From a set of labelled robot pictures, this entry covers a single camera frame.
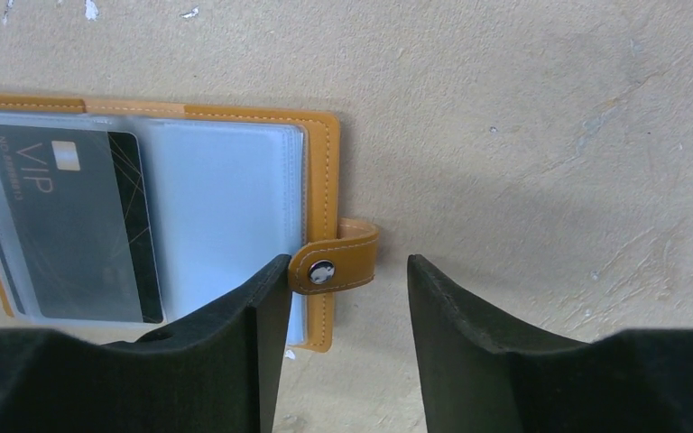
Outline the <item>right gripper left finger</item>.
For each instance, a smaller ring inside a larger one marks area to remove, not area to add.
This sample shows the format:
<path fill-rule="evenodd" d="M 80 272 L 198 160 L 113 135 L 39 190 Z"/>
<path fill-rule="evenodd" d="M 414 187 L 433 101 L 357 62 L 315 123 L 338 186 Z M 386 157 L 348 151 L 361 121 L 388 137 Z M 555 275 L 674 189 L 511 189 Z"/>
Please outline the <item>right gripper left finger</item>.
<path fill-rule="evenodd" d="M 290 257 L 133 342 L 0 328 L 0 432 L 269 432 Z"/>

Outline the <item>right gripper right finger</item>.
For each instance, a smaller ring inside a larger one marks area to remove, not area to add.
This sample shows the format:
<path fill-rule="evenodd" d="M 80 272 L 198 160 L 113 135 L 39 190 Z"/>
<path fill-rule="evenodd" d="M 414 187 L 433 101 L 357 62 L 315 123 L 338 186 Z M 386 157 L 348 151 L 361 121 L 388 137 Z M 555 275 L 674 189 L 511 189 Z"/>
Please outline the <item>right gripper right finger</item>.
<path fill-rule="evenodd" d="M 430 432 L 693 432 L 693 329 L 584 343 L 477 297 L 425 257 L 407 262 Z"/>

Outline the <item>orange leather card holder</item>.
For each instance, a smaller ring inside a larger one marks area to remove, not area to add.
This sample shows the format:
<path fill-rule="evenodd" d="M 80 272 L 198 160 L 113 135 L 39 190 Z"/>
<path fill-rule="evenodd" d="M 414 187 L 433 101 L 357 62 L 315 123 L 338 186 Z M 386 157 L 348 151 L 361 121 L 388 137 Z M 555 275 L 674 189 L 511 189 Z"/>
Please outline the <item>orange leather card holder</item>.
<path fill-rule="evenodd" d="M 332 345 L 334 294 L 369 283 L 375 274 L 376 225 L 338 215 L 340 124 L 335 115 L 301 109 L 0 95 L 0 111 L 294 124 L 304 129 L 305 245 L 289 266 L 291 288 L 306 299 L 306 331 L 300 348 L 325 353 Z"/>

